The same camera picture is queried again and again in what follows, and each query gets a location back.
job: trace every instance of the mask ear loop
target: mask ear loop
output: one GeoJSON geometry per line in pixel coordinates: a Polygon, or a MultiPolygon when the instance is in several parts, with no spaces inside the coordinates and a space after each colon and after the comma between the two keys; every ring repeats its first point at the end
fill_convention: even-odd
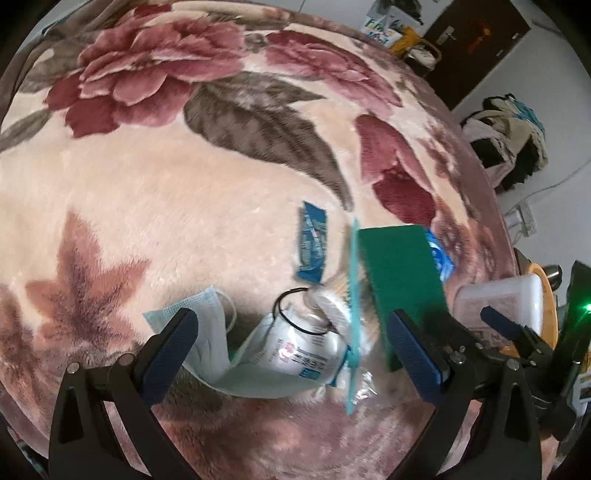
{"type": "Polygon", "coordinates": [[[226,335],[227,335],[228,333],[230,333],[232,331],[232,329],[236,325],[236,319],[238,318],[238,312],[236,311],[236,305],[234,305],[234,302],[230,298],[230,295],[227,295],[226,293],[224,293],[222,290],[220,290],[217,287],[216,287],[216,293],[218,295],[221,295],[222,297],[224,297],[228,301],[228,303],[230,304],[230,307],[232,307],[232,312],[233,312],[232,313],[232,320],[230,320],[230,325],[228,325],[226,327],[226,335]]]}
{"type": "Polygon", "coordinates": [[[308,335],[314,335],[314,336],[320,336],[320,335],[325,335],[327,334],[330,330],[325,330],[324,332],[310,332],[309,330],[304,330],[302,327],[297,326],[295,323],[293,323],[289,318],[287,318],[287,315],[285,315],[285,313],[283,313],[283,309],[281,308],[281,301],[287,297],[288,295],[291,295],[292,293],[298,293],[301,291],[307,291],[308,288],[307,287],[298,287],[298,288],[292,288],[291,290],[287,290],[285,292],[283,292],[281,295],[279,295],[273,305],[273,319],[275,320],[277,318],[276,313],[279,312],[279,315],[281,316],[281,318],[283,320],[285,320],[287,323],[289,323],[293,328],[295,328],[296,330],[302,332],[302,333],[306,333],[308,335]]]}

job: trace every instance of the door handle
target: door handle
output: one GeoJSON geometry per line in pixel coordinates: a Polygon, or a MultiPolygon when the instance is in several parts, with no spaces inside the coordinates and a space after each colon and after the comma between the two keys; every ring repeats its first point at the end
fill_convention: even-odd
{"type": "Polygon", "coordinates": [[[453,28],[451,25],[449,27],[447,27],[441,35],[439,35],[438,39],[435,41],[435,43],[437,45],[443,45],[448,38],[451,38],[452,40],[456,40],[457,38],[454,37],[452,34],[455,32],[455,28],[453,28]]]}

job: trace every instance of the white plastic container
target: white plastic container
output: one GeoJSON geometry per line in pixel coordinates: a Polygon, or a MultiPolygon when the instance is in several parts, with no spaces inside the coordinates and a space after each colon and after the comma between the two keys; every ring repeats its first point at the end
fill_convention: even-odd
{"type": "Polygon", "coordinates": [[[480,319],[480,311],[491,306],[509,320],[542,331],[543,291],[538,275],[522,275],[462,287],[453,304],[453,316],[491,346],[500,348],[508,341],[480,319]]]}

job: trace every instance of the wooden door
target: wooden door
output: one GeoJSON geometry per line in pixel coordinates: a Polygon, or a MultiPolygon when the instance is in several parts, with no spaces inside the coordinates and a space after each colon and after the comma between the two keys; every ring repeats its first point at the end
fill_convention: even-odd
{"type": "Polygon", "coordinates": [[[454,0],[424,36],[443,54],[426,80],[454,108],[529,30],[511,0],[454,0]]]}

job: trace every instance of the gray leaf pattern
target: gray leaf pattern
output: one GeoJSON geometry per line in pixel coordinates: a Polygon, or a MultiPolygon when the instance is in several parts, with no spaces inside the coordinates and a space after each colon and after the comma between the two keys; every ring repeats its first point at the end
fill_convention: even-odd
{"type": "Polygon", "coordinates": [[[92,35],[85,34],[61,40],[53,45],[53,55],[33,65],[22,81],[19,92],[37,93],[52,86],[66,73],[76,70],[79,67],[78,55],[92,43],[92,39],[92,35]]]}
{"type": "Polygon", "coordinates": [[[308,174],[351,211],[349,186],[333,151],[314,124],[288,106],[321,98],[269,75],[242,72],[198,85],[184,117],[193,132],[213,145],[308,174]]]}
{"type": "Polygon", "coordinates": [[[49,110],[39,110],[8,127],[0,133],[0,153],[34,137],[50,118],[49,110]]]}
{"type": "Polygon", "coordinates": [[[244,36],[244,42],[246,50],[251,53],[259,53],[269,44],[267,37],[262,33],[249,33],[244,36]]]}
{"type": "Polygon", "coordinates": [[[234,19],[238,25],[244,25],[247,31],[252,30],[284,30],[291,22],[284,20],[275,20],[273,18],[245,18],[238,17],[234,19]]]}

